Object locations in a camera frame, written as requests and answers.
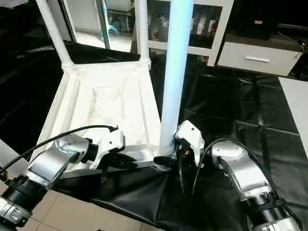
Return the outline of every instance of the white cabinet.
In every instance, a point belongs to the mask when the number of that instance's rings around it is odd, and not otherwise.
[[[225,42],[218,65],[287,76],[300,52]]]
[[[135,0],[138,52],[140,52],[139,1],[141,0]],[[167,50],[170,1],[148,0],[147,3],[149,48]],[[214,66],[232,5],[233,0],[194,1],[189,54],[207,56],[207,65]]]

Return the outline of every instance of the black plastic sheet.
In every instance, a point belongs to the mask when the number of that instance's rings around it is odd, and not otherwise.
[[[77,64],[138,60],[133,54],[89,46],[67,48]],[[22,152],[36,143],[62,71],[55,51],[23,52],[16,63],[2,70],[0,77],[0,138]],[[164,67],[164,57],[152,59],[150,74],[159,113]],[[188,60],[180,110],[180,121],[185,119],[201,130],[207,143],[232,137],[251,148],[308,229],[308,160],[277,77]],[[185,173],[188,182],[195,170]],[[176,171],[150,167],[110,173],[105,184],[99,181],[99,176],[61,180],[56,190],[165,230],[248,230],[234,189],[208,159],[192,200],[183,199]]]

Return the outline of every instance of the drawer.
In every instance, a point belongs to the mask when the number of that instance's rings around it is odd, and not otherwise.
[[[287,76],[300,52],[225,42],[218,65]]]

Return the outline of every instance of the white wall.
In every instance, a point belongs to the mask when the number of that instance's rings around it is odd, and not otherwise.
[[[71,41],[71,37],[69,36],[68,29],[65,24],[64,17],[62,15],[61,8],[57,0],[48,0],[47,1],[50,11],[53,15],[53,18],[57,24],[57,27],[60,31],[63,40]]]
[[[66,0],[66,2],[76,31],[101,32],[95,0]]]

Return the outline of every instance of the black cable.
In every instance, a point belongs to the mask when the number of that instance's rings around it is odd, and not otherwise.
[[[81,128],[77,128],[77,129],[74,129],[74,130],[71,130],[71,131],[67,131],[67,132],[64,132],[64,133],[61,133],[55,137],[52,137],[48,140],[45,140],[43,141],[42,143],[39,143],[37,144],[36,146],[34,146],[33,148],[30,148],[28,151],[22,153],[20,156],[16,157],[15,159],[11,160],[9,163],[7,163],[3,168],[0,169],[0,175],[6,170],[8,169],[10,166],[12,166],[13,164],[15,164],[18,160],[20,160],[21,158],[25,157],[29,152],[35,150],[35,149],[38,149],[39,147],[41,146],[44,146],[45,144],[49,143],[49,142],[52,142],[54,140],[57,140],[63,136],[67,136],[69,134],[72,134],[74,132],[78,132],[78,131],[82,131],[82,130],[86,130],[86,129],[89,129],[89,128],[107,128],[109,129],[110,131],[115,131],[117,130],[117,128],[114,128],[114,127],[111,127],[111,126],[107,126],[107,125],[90,125],[90,126],[85,126],[85,127],[81,127]]]
[[[202,162],[203,162],[203,158],[205,156],[205,154],[213,147],[213,145],[217,142],[220,142],[220,141],[232,141],[232,142],[235,142],[237,143],[238,145],[240,145],[241,147],[243,147],[244,149],[246,149],[246,151],[248,152],[248,155],[249,157],[258,165],[258,167],[261,169],[261,171],[263,172],[265,178],[270,182],[270,185],[271,187],[273,188],[273,190],[277,193],[278,197],[280,199],[282,199],[280,193],[279,193],[279,190],[278,190],[278,187],[275,185],[273,179],[271,178],[270,176],[270,173],[267,171],[266,168],[264,168],[262,162],[256,157],[256,155],[253,153],[253,151],[251,151],[247,146],[245,146],[244,144],[242,144],[241,142],[239,142],[238,140],[235,140],[235,139],[232,139],[232,138],[220,138],[220,139],[217,139],[213,142],[211,142],[205,149],[204,151],[202,152],[202,156],[201,156],[201,159],[200,159],[200,162],[199,162],[199,165],[198,165],[198,169],[197,169],[197,172],[196,172],[196,176],[194,178],[194,183],[193,183],[193,187],[192,187],[192,196],[194,194],[194,190],[195,190],[195,186],[196,186],[196,182],[197,182],[197,178],[198,178],[198,175],[199,175],[199,171],[200,171],[200,168],[201,168],[201,165],[202,165]],[[290,216],[296,221],[298,227],[300,228],[300,230],[303,230],[303,224],[301,222],[301,220],[298,218],[298,216],[288,207],[288,206],[284,206],[285,210],[287,210],[287,212],[290,214]]]
[[[183,157],[186,153],[186,150],[180,149],[178,153],[178,170],[179,170],[179,176],[180,176],[180,184],[182,189],[183,197],[185,198],[185,190],[184,190],[184,177],[183,177]]]

